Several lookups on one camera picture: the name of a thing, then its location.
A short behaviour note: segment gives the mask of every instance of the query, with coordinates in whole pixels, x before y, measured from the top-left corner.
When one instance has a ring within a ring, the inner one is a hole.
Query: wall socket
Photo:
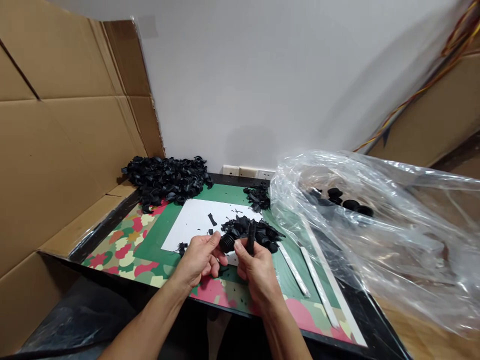
[[[275,171],[258,170],[256,174],[256,178],[262,179],[262,180],[272,180],[274,175],[275,175]]]
[[[259,170],[254,167],[231,166],[231,165],[223,165],[221,173],[223,175],[238,176],[241,178],[262,179],[262,180],[271,180],[275,175],[275,171]]]
[[[257,177],[258,172],[259,172],[259,170],[256,169],[256,168],[240,166],[240,175],[239,176],[241,178],[253,178],[253,179],[255,179]]]
[[[239,176],[240,166],[223,165],[221,173],[223,175]]]

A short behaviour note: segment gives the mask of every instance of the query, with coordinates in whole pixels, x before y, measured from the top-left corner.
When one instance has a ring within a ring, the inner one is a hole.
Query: cable
[[[400,110],[405,108],[408,104],[410,104],[413,100],[415,100],[419,95],[423,94],[429,88],[431,88],[434,84],[436,84],[440,79],[442,79],[450,70],[452,70],[455,65],[465,56],[470,56],[474,54],[480,53],[480,50],[473,50],[469,52],[465,52],[466,49],[470,46],[470,44],[474,41],[475,36],[480,31],[480,16],[477,14],[475,16],[475,20],[472,20],[470,24],[466,24],[468,22],[468,18],[474,12],[476,8],[480,5],[480,0],[473,0],[468,9],[465,13],[460,17],[457,21],[455,28],[449,35],[446,44],[441,51],[440,57],[444,58],[451,55],[455,49],[458,47],[459,44],[463,42],[463,44],[458,48],[457,54],[451,59],[450,63],[442,69],[432,80],[430,80],[423,88],[418,90],[412,96],[408,98],[408,100],[404,101],[399,107],[393,110],[386,118],[386,120],[381,125],[380,129],[372,136],[368,141],[364,142],[362,145],[357,147],[353,150],[356,153],[358,150],[364,148],[368,144],[374,142],[382,133],[383,131],[391,124],[392,117],[398,113]]]

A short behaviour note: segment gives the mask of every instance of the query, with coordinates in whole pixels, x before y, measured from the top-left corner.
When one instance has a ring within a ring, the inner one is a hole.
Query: person's right hand
[[[262,309],[275,301],[283,301],[277,275],[275,274],[272,254],[258,242],[253,244],[253,256],[245,249],[247,239],[235,240],[235,253],[238,257],[237,273],[248,281],[248,287],[253,299]]]

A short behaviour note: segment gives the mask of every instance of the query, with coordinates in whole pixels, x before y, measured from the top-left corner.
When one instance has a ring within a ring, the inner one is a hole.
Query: hand
[[[238,257],[237,273],[248,281],[253,299],[262,309],[276,301],[284,300],[277,275],[275,274],[272,254],[258,242],[253,244],[253,256],[245,249],[247,239],[235,240],[235,253]]]
[[[218,231],[215,231],[212,236],[192,237],[172,278],[190,286],[191,289],[199,284],[202,276],[211,274],[214,278],[218,278],[220,264],[227,266],[229,263],[227,256],[218,247],[219,242]]]

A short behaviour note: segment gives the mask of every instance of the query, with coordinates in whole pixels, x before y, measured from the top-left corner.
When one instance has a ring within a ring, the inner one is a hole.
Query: camouflage pattern mat
[[[243,188],[239,186],[215,184],[211,190],[204,189],[196,199],[249,205]],[[181,210],[181,206],[165,202],[154,207],[152,214],[143,214],[141,206],[137,205],[82,265],[161,288],[180,261],[178,253],[162,250],[161,246]],[[270,211],[262,213],[266,221],[275,225]],[[204,231],[199,231],[199,235],[204,234]],[[302,295],[281,253],[273,254],[283,297],[298,326],[308,332],[366,347],[338,285],[332,286],[322,267],[315,264],[341,329],[331,326],[298,246],[289,238],[283,241],[283,245],[311,294],[310,298]],[[219,278],[203,277],[190,296],[220,307],[258,315],[248,286],[238,277],[235,266],[222,267]]]

